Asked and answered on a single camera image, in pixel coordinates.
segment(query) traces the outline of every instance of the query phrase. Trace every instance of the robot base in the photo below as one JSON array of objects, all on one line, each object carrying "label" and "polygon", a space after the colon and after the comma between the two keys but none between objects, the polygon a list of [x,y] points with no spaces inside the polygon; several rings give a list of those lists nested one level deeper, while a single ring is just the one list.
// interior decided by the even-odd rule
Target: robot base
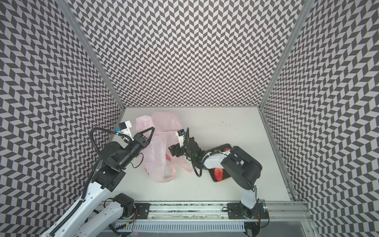
[{"label": "robot base", "polygon": [[228,216],[230,220],[236,219],[268,219],[265,207],[261,202],[258,202],[252,209],[248,209],[241,202],[228,203]]}]

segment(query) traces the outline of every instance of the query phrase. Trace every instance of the red strawberry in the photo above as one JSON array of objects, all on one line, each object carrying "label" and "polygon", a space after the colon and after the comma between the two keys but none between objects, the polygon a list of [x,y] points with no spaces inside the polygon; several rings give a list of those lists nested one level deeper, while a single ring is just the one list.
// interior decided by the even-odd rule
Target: red strawberry
[{"label": "red strawberry", "polygon": [[217,179],[217,181],[222,180],[222,174],[223,173],[224,173],[223,169],[220,169],[220,168],[215,169],[215,178]]}]

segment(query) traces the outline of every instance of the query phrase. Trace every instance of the enclosure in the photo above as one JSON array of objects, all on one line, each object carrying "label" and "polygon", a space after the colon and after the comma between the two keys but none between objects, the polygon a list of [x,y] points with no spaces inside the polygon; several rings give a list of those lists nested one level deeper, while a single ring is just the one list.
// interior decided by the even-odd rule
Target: enclosure
[{"label": "enclosure", "polygon": [[[79,198],[98,159],[91,128],[129,120],[134,134],[136,118],[159,111],[175,113],[202,149],[229,143],[262,164],[258,195],[275,218],[260,236],[378,236],[378,9],[377,0],[2,0],[0,232],[40,235]],[[233,179],[177,167],[156,183],[142,166],[125,172],[109,197],[152,204],[136,228],[245,230],[221,211],[240,200]],[[157,233],[178,233],[167,226]]]}]

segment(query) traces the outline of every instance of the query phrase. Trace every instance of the black bracket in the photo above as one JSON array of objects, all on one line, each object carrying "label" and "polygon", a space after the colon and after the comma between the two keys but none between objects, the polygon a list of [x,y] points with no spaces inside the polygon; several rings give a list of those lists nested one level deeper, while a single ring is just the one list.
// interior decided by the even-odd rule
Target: black bracket
[{"label": "black bracket", "polygon": [[236,219],[268,219],[267,212],[263,208],[263,204],[261,202],[257,203],[253,209],[248,210],[249,214],[251,215],[251,218],[246,217],[243,212],[242,208],[244,206],[241,203],[228,203],[227,204],[227,212],[228,217],[230,220],[236,220]]},{"label": "black bracket", "polygon": [[146,220],[150,210],[150,203],[135,203],[137,209],[136,220]]},{"label": "black bracket", "polygon": [[248,237],[255,237],[259,234],[260,225],[258,222],[245,222],[244,227],[245,227],[244,234]]}]

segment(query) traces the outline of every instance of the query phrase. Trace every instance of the cable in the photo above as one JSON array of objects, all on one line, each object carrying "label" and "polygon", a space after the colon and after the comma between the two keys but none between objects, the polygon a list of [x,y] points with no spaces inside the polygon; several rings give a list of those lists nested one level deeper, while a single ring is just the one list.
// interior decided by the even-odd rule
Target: cable
[{"label": "cable", "polygon": [[105,202],[108,201],[109,199],[113,200],[113,198],[107,198],[105,201],[104,201],[104,204],[103,204],[103,207],[105,208]]},{"label": "cable", "polygon": [[255,192],[255,187],[253,187],[250,180],[248,180],[247,178],[245,178],[245,179],[246,179],[246,182],[248,183],[248,185],[250,186],[250,189],[253,190],[253,192]]},{"label": "cable", "polygon": [[133,232],[133,229],[134,229],[134,221],[136,220],[137,213],[138,213],[138,209],[136,209],[136,213],[134,214],[132,232]]},{"label": "cable", "polygon": [[259,228],[262,229],[266,226],[268,226],[268,223],[270,223],[270,215],[268,214],[268,211],[266,210],[267,212],[267,217],[268,217],[268,221],[267,221],[267,224],[265,226],[260,226]]},{"label": "cable", "polygon": [[95,139],[94,139],[94,132],[95,132],[96,130],[100,130],[100,131],[103,131],[103,132],[108,132],[108,133],[116,134],[116,135],[118,135],[118,136],[120,136],[120,137],[125,137],[127,140],[124,140],[124,142],[126,142],[126,143],[128,143],[128,144],[130,144],[130,143],[132,142],[132,139],[130,138],[130,136],[125,135],[125,134],[123,134],[123,133],[115,132],[115,131],[108,130],[108,129],[103,129],[103,128],[101,128],[101,127],[94,127],[94,128],[92,128],[91,131],[89,132],[89,138],[90,138],[91,143],[92,143],[92,145],[94,146],[95,151],[96,151],[96,153],[97,153],[98,155],[100,155],[100,151],[99,151],[99,148],[98,148],[98,146],[97,146],[97,144],[96,144],[96,142],[95,142]]},{"label": "cable", "polygon": [[270,216],[269,215],[267,215],[267,216],[268,216],[268,222],[267,222],[267,224],[265,226],[261,226],[260,229],[266,227],[268,225],[268,223],[270,223]]},{"label": "cable", "polygon": [[196,176],[197,177],[201,177],[202,173],[203,173],[204,162],[209,157],[209,155],[206,155],[203,158],[203,160],[202,160],[202,162],[201,162],[201,164],[199,166],[200,172],[198,173],[197,170],[196,170],[196,167],[195,167],[194,158],[192,157],[192,149],[190,147],[190,128],[188,128],[188,127],[187,127],[187,131],[186,131],[186,139],[187,139],[188,150],[190,152],[190,154],[187,154],[187,152],[186,152],[186,159],[188,160],[188,155],[189,155],[190,158],[191,158],[190,161],[192,163],[192,168],[195,171]]},{"label": "cable", "polygon": [[141,162],[136,167],[134,167],[134,165],[133,165],[132,162],[130,162],[130,163],[132,164],[133,168],[138,168],[138,166],[140,166],[142,164],[142,161],[143,161],[143,154],[142,154],[142,160],[141,160]]}]

